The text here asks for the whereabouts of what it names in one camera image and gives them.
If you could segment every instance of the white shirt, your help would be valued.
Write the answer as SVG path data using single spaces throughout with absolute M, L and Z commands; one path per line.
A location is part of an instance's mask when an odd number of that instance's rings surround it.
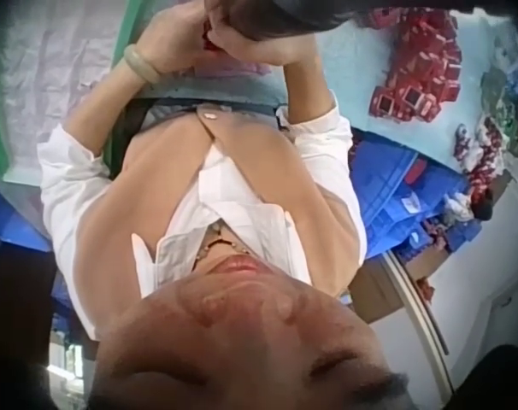
M 280 124 L 295 138 L 295 147 L 313 180 L 339 197 L 348 207 L 360 240 L 360 264 L 367 244 L 356 193 L 349 178 L 348 150 L 352 145 L 349 121 L 338 107 L 321 118 L 289 125 L 285 108 Z M 95 329 L 86 317 L 74 285 L 76 233 L 85 211 L 111 184 L 109 170 L 94 155 L 58 126 L 46 143 L 38 146 L 42 168 L 41 198 L 44 223 L 52 236 L 57 265 L 83 326 L 92 339 Z M 153 260 L 144 241 L 132 235 L 133 256 L 141 296 L 146 297 L 166 282 L 191 273 L 209 225 L 224 219 L 256 254 L 293 278 L 310 284 L 303 246 L 289 213 L 263 203 L 251 190 L 233 160 L 214 145 L 197 180 L 177 207 L 165 236 L 156 246 Z

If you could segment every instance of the cardboard box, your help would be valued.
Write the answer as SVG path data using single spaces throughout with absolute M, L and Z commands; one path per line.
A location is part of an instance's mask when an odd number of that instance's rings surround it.
M 354 311 L 373 323 L 403 308 L 403 302 L 380 258 L 366 261 L 349 286 Z

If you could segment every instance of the shirt sleeve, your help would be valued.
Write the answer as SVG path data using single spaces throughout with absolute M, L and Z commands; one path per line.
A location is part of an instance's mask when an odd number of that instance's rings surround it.
M 301 124 L 290 124 L 287 107 L 278 109 L 280 124 L 288 130 L 312 179 L 340 198 L 348 207 L 360 240 L 360 265 L 367 252 L 367 236 L 360 204 L 350 180 L 348 151 L 352 146 L 350 122 L 338 111 Z
M 94 331 L 80 306 L 74 286 L 76 236 L 86 210 L 109 188 L 109 169 L 102 158 L 83 147 L 58 126 L 38 145 L 42 170 L 44 224 L 52 237 L 56 262 L 68 286 L 74 308 L 91 337 Z

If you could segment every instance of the woman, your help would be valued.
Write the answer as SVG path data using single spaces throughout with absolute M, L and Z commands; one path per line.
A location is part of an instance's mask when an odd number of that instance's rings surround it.
M 116 118 L 146 80 L 215 58 L 208 18 L 227 53 L 284 66 L 286 132 L 253 105 L 187 107 L 137 135 L 110 181 L 101 154 Z M 38 147 L 57 263 L 101 340 L 94 396 L 121 408 L 400 396 L 373 332 L 335 298 L 366 249 L 350 146 L 314 36 L 254 43 L 203 0 L 157 15 Z

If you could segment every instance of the lips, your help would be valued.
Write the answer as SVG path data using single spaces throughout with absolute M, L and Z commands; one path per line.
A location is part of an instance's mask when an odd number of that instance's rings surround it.
M 249 255 L 229 256 L 221 263 L 212 268 L 208 274 L 213 273 L 274 273 L 273 270 L 263 262 Z

